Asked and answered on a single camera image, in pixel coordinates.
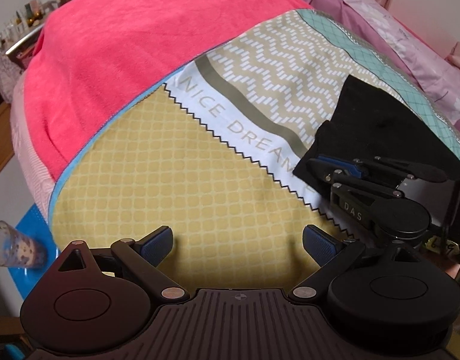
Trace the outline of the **black pants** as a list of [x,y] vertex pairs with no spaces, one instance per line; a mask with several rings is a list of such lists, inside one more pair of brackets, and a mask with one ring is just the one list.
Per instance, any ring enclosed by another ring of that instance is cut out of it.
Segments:
[[343,161],[372,160],[376,156],[427,164],[460,182],[460,160],[410,109],[380,88],[348,76],[336,110],[318,129],[310,150],[293,174],[329,199],[324,179],[306,170],[319,156]]

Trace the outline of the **light pink bed sheet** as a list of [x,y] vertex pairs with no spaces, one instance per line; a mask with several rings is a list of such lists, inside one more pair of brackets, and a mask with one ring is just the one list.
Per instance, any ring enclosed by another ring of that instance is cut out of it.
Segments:
[[55,181],[31,143],[24,110],[24,79],[25,74],[22,74],[13,90],[10,104],[11,139],[31,196],[44,220],[49,222],[49,203]]

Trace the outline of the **patterned yellow beige bed quilt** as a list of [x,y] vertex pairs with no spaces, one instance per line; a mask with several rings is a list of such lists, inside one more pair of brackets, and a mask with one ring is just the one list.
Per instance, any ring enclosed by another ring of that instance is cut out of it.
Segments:
[[302,247],[314,224],[337,238],[354,222],[294,174],[318,129],[341,116],[347,86],[372,134],[460,168],[460,133],[429,98],[320,11],[290,10],[201,53],[135,97],[62,172],[49,204],[54,242],[105,248],[166,225],[161,269],[188,289],[290,288],[316,269]]

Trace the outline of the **clear plastic cup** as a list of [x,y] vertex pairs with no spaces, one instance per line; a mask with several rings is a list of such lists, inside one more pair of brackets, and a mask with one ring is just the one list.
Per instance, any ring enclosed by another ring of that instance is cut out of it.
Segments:
[[42,244],[0,221],[0,267],[41,268],[46,261]]

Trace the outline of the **pink floral pillow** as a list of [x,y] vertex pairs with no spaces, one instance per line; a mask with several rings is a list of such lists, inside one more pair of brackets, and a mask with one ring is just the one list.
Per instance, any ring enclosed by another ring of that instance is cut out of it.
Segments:
[[460,43],[442,58],[375,0],[303,0],[405,72],[460,132]]

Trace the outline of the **bright pink fleece blanket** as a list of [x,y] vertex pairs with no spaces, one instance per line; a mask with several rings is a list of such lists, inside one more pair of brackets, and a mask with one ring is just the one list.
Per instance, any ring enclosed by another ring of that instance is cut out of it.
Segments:
[[302,0],[71,0],[45,22],[24,79],[32,144],[57,179],[134,98]]

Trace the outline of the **dresser top with bottles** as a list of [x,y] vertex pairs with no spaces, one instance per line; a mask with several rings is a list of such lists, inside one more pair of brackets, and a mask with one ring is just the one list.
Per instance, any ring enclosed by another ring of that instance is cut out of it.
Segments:
[[17,10],[14,18],[0,31],[0,55],[14,57],[37,39],[49,14],[60,6],[60,0],[31,0],[23,10]]

